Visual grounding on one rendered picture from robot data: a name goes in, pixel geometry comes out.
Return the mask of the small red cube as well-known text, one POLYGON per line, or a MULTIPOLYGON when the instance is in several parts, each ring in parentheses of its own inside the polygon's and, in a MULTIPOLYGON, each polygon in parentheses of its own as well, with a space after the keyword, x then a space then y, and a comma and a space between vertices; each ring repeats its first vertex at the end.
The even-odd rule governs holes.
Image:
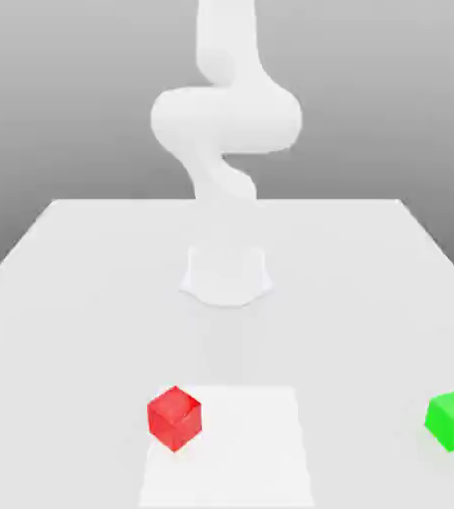
POLYGON ((202 404, 178 386, 147 405, 149 432, 177 452, 202 431, 202 404))

